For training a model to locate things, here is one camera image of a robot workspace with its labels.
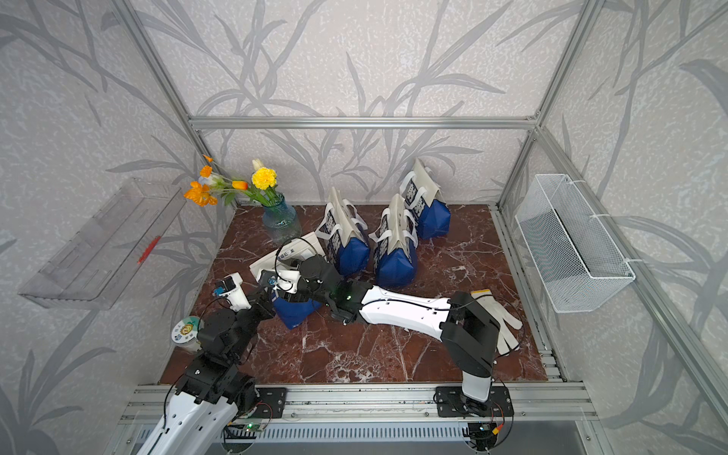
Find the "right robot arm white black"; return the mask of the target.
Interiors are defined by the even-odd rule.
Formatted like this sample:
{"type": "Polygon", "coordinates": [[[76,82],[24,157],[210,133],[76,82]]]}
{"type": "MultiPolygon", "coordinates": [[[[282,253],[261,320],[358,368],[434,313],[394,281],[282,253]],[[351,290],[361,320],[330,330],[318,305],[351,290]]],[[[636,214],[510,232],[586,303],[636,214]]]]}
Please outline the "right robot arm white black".
{"type": "Polygon", "coordinates": [[[296,294],[329,307],[343,324],[396,326],[438,339],[463,373],[463,395],[487,402],[500,322],[470,294],[426,299],[343,278],[320,256],[302,261],[292,279],[296,294]]]}

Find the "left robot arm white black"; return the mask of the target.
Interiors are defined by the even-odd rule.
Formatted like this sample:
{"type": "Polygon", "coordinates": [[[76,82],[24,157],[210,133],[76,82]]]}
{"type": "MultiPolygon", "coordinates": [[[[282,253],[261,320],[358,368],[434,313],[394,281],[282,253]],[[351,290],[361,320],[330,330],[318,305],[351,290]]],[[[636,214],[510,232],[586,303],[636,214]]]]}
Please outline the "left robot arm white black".
{"type": "Polygon", "coordinates": [[[259,324],[275,317],[272,295],[269,286],[258,286],[249,309],[222,308],[204,318],[201,350],[165,397],[140,454],[204,454],[230,422],[256,410],[255,379],[240,366],[259,324]]]}

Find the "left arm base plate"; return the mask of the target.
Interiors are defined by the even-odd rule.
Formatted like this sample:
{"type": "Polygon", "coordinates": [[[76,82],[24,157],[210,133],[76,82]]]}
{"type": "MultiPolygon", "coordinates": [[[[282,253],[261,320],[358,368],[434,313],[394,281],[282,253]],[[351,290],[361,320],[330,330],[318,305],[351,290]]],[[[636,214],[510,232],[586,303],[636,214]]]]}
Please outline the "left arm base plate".
{"type": "Polygon", "coordinates": [[[249,417],[264,420],[281,419],[284,414],[287,392],[288,389],[284,387],[257,388],[249,417]]]}

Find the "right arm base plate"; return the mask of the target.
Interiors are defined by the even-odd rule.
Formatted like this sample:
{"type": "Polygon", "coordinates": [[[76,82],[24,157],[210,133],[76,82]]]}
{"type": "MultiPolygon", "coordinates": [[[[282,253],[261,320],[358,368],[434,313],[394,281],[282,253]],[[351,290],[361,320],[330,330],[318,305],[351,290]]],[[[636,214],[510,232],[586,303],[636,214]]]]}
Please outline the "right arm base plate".
{"type": "Polygon", "coordinates": [[[435,389],[433,402],[439,417],[483,417],[505,420],[514,416],[508,388],[497,385],[485,402],[464,395],[462,388],[441,386],[435,389]]]}

